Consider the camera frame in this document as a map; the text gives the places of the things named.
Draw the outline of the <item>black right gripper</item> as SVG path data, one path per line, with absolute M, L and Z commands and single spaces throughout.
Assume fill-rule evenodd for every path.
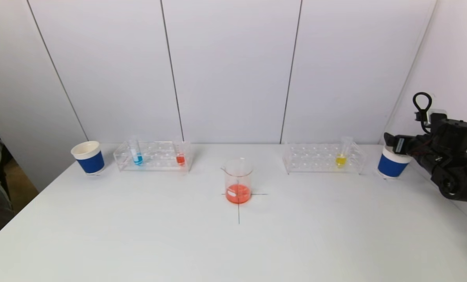
M 433 162 L 432 138 L 429 135 L 394 136 L 384 132 L 384 141 L 386 146 L 393 147 L 394 154 L 400 155 L 408 163 L 426 164 Z

